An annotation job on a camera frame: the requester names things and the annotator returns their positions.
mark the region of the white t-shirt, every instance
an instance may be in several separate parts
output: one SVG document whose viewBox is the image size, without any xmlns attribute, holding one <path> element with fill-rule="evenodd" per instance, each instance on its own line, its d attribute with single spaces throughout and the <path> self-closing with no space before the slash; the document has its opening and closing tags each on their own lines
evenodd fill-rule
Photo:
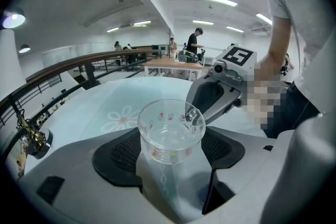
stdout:
<svg viewBox="0 0 336 224">
<path fill-rule="evenodd" d="M 336 26 L 336 17 L 334 9 L 329 0 L 283 0 L 290 10 L 292 16 L 292 24 L 295 25 L 297 32 L 304 39 L 306 46 L 303 48 L 303 63 L 301 64 L 301 73 L 298 75 L 294 81 L 299 89 L 299 91 L 320 111 L 330 111 L 334 109 L 334 104 L 331 105 L 325 102 L 328 97 L 321 95 L 321 88 L 331 87 L 331 84 L 324 82 L 320 85 L 320 92 L 318 93 L 317 83 L 314 82 L 314 78 L 309 78 L 310 76 L 316 76 L 317 73 L 320 76 L 324 76 L 329 73 L 329 76 L 336 72 L 333 70 L 326 70 L 321 64 L 325 65 L 327 63 L 313 63 L 314 58 L 326 44 L 327 40 L 333 33 Z M 289 18 L 286 9 L 282 6 L 280 0 L 268 0 L 269 12 L 272 16 L 280 18 Z M 307 67 L 313 63 L 315 67 L 310 67 L 310 72 L 306 73 Z"/>
</svg>

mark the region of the wooden table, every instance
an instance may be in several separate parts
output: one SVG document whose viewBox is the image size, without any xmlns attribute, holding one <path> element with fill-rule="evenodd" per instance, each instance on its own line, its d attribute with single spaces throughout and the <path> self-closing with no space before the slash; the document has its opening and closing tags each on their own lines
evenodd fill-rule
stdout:
<svg viewBox="0 0 336 224">
<path fill-rule="evenodd" d="M 177 69 L 177 70 L 188 70 L 188 71 L 196 71 L 196 78 L 199 79 L 201 77 L 201 72 L 203 67 L 199 63 L 195 62 L 179 62 L 173 58 L 161 58 L 154 59 L 144 64 L 145 66 L 145 76 L 149 76 L 150 68 L 157 68 L 159 76 L 161 76 L 161 69 Z M 188 80 L 191 79 L 191 72 L 189 72 Z"/>
</svg>

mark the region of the flower pattern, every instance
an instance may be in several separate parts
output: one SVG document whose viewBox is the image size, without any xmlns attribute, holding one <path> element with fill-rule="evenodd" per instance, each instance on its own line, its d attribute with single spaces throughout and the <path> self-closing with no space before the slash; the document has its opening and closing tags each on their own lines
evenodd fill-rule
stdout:
<svg viewBox="0 0 336 224">
<path fill-rule="evenodd" d="M 112 111 L 107 115 L 110 121 L 104 124 L 100 131 L 102 133 L 109 133 L 136 127 L 139 113 L 140 110 L 132 112 L 131 105 L 124 106 L 120 114 Z"/>
</svg>

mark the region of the desk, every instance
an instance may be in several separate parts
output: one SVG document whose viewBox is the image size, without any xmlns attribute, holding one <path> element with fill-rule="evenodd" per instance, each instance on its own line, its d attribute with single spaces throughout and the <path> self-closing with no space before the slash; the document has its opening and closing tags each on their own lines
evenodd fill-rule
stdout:
<svg viewBox="0 0 336 224">
<path fill-rule="evenodd" d="M 145 105 L 158 99 L 186 100 L 191 85 L 190 81 L 168 77 L 134 77 L 89 89 L 71 98 L 44 123 L 44 127 L 54 135 L 51 148 L 44 158 L 67 144 L 136 127 L 138 114 Z M 232 108 L 210 126 L 265 137 L 264 132 L 241 108 Z M 25 174 L 43 159 L 38 160 L 29 155 Z M 162 195 L 178 215 L 188 221 L 201 217 L 203 205 L 190 202 L 197 199 L 192 196 L 193 187 L 207 184 L 211 172 L 201 145 L 189 158 L 177 165 L 162 165 L 150 157 L 146 160 Z"/>
<path fill-rule="evenodd" d="M 199 63 L 195 62 L 178 62 L 173 58 L 161 58 L 154 59 L 144 64 L 145 66 L 145 76 L 149 76 L 149 68 L 157 68 L 159 71 L 159 76 L 161 75 L 161 69 L 178 69 L 178 70 L 188 70 L 188 71 L 196 71 L 196 78 L 199 79 L 201 77 L 201 73 L 203 67 Z M 188 80 L 191 79 L 191 72 L 189 73 Z"/>
</svg>

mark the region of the metal railing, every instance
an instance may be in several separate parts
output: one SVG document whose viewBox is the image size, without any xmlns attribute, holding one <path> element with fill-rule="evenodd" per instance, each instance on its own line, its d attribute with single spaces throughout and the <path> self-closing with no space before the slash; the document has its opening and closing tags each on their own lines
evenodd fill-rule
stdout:
<svg viewBox="0 0 336 224">
<path fill-rule="evenodd" d="M 161 57 L 161 54 L 159 54 L 158 56 L 153 56 L 152 55 L 153 52 L 154 52 L 153 50 L 123 50 L 123 51 L 114 51 L 114 52 L 103 52 L 100 54 L 92 54 L 92 55 L 86 55 L 82 57 L 73 58 L 70 60 L 57 63 L 56 65 L 50 66 L 48 68 L 45 68 L 35 73 L 34 75 L 30 76 L 27 79 L 26 85 L 19 88 L 18 90 L 16 90 L 10 95 L 13 98 L 14 102 L 11 103 L 10 98 L 6 98 L 0 102 L 0 119 L 3 119 L 2 115 L 4 114 L 4 112 L 7 112 L 7 110 L 10 109 L 11 107 L 12 107 L 12 109 L 10 109 L 11 111 L 15 110 L 14 107 L 16 109 L 20 109 L 21 106 L 23 105 L 23 103 L 20 103 L 20 102 L 24 102 L 24 101 L 28 102 L 29 97 L 33 98 L 34 96 L 36 96 L 34 95 L 36 93 L 36 90 L 35 90 L 36 88 L 37 88 L 37 91 L 39 91 L 37 92 L 37 94 L 41 93 L 42 89 L 45 90 L 44 86 L 42 86 L 44 85 L 44 83 L 49 83 L 49 86 L 51 83 L 50 87 L 52 87 L 53 86 L 52 81 L 55 76 L 59 76 L 59 79 L 61 79 L 59 75 L 60 73 L 63 73 L 67 70 L 70 70 L 76 67 L 79 68 L 79 71 L 84 70 L 87 73 L 88 79 L 72 87 L 71 89 L 67 90 L 66 92 L 62 93 L 58 97 L 54 98 L 51 102 L 46 104 L 38 113 L 36 113 L 30 119 L 30 122 L 35 124 L 40 116 L 45 114 L 50 108 L 52 108 L 55 104 L 60 102 L 62 99 L 64 99 L 65 97 L 67 97 L 68 95 L 70 95 L 71 93 L 75 92 L 76 90 L 82 87 L 92 88 L 92 87 L 97 86 L 98 85 L 97 80 L 104 76 L 107 76 L 116 71 L 121 71 L 123 69 L 129 70 L 130 68 L 137 68 L 138 70 L 130 74 L 126 78 L 130 78 L 140 73 L 141 71 L 144 70 L 144 68 L 142 67 L 143 63 L 151 59 Z M 119 66 L 119 64 L 117 63 L 118 67 L 113 68 L 115 66 L 114 64 L 112 64 L 113 62 L 115 62 L 118 59 L 121 60 L 122 58 L 126 59 L 126 62 L 127 62 L 127 57 L 129 56 L 134 56 L 132 59 L 133 60 L 135 59 L 137 61 L 132 61 L 132 62 L 129 61 L 128 64 L 121 65 L 121 66 Z M 103 70 L 105 72 L 98 76 L 94 76 L 93 72 L 95 71 L 95 69 L 97 71 L 97 68 L 99 69 L 102 67 L 104 67 Z M 24 135 L 24 130 L 21 129 L 9 141 L 7 141 L 6 145 L 4 145 L 1 150 L 3 160 L 7 158 L 10 151 L 14 147 L 15 143 L 23 135 Z"/>
</svg>

